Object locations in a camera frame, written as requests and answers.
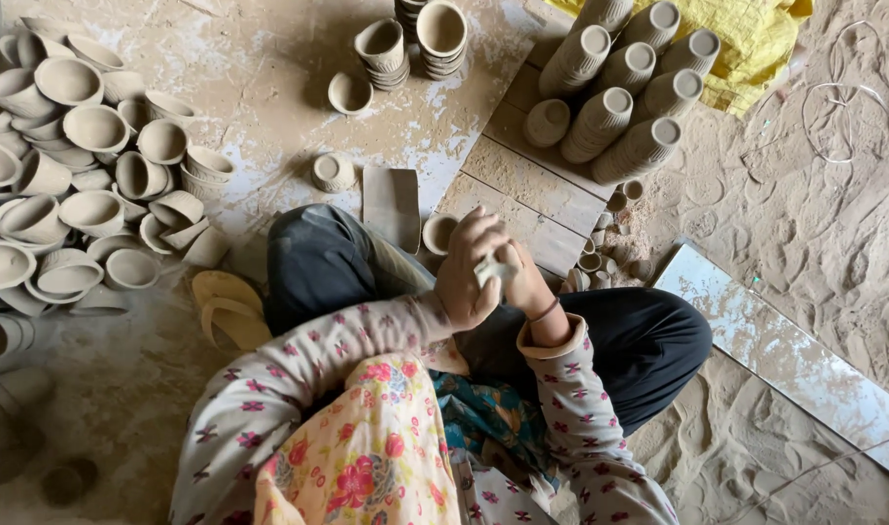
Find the person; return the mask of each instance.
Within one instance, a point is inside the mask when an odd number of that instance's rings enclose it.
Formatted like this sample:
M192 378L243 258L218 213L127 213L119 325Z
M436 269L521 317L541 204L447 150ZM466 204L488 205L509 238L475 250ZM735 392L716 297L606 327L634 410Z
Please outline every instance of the person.
M198 400L171 523L555 523L497 469L449 454L427 369L503 377L538 400L581 523L677 522L625 436L707 357L689 304L644 288L555 297L484 209L454 230L437 280L331 206L286 213L268 243L265 313L281 335ZM491 251L517 275L480 289ZM459 353L440 343L452 335Z

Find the bangle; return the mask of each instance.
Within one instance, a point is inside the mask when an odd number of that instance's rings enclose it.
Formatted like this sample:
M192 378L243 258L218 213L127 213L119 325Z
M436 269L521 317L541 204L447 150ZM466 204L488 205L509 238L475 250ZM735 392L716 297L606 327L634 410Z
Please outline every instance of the bangle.
M528 322L531 323L531 324L535 324L535 323L537 323L537 322L539 322L539 321L544 320L545 317L547 317L549 314L551 314L552 312L555 311L555 308L558 307L558 304L561 304L561 298L560 298L560 297L555 297L555 302L552 303L552 305L549 306L547 310L545 310L545 313L541 314L541 315L539 316L539 318L537 318L537 319L529 319Z

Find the yellow plastic sheet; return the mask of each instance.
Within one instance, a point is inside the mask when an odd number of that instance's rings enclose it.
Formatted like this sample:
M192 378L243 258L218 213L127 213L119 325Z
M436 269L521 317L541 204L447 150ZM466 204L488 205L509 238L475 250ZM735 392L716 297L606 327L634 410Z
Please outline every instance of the yellow plastic sheet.
M654 0L636 0L633 13ZM584 0L545 0L577 16ZM798 25L813 0L671 0L680 10L675 38L707 27L722 41L700 100L741 117L788 64Z

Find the sandal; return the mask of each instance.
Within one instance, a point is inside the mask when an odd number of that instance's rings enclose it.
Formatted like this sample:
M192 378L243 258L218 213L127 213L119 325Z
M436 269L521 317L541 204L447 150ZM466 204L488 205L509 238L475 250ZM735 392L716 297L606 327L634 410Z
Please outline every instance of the sandal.
M212 325L242 351L256 350L273 339L260 296L238 276L217 270L202 272L192 280L192 293L202 312L202 331L215 348Z

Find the wooden plank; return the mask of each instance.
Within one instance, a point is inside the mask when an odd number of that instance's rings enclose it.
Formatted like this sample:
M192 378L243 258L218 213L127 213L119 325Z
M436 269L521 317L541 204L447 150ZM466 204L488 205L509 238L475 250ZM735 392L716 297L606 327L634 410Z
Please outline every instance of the wooden plank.
M536 37L535 46L528 54L526 62L541 71L552 55L564 42L565 36L570 32L570 26L574 24L574 18L561 9L552 8L551 14L545 17L545 27Z
M590 193L487 137L477 140L461 171L584 237L590 235L607 207Z
M529 113L535 104L541 102L539 75L541 71L529 64L523 64L509 84L503 100L518 107L523 113Z
M889 394L760 296L682 245L654 287L700 310L713 344L859 449L889 439ZM866 452L889 471L889 443Z
M458 173L438 205L438 211L464 217L483 205L506 221L509 235L525 245L535 263L559 276L577 262L586 239L537 211L490 188L466 173Z
M490 137L506 148L518 152L522 157L532 161L564 180L601 199L608 200L614 186L597 184L590 175L590 162L572 164L561 156L561 151L554 148L533 148L522 135L525 113L506 101L500 102L493 117L484 128L484 136Z

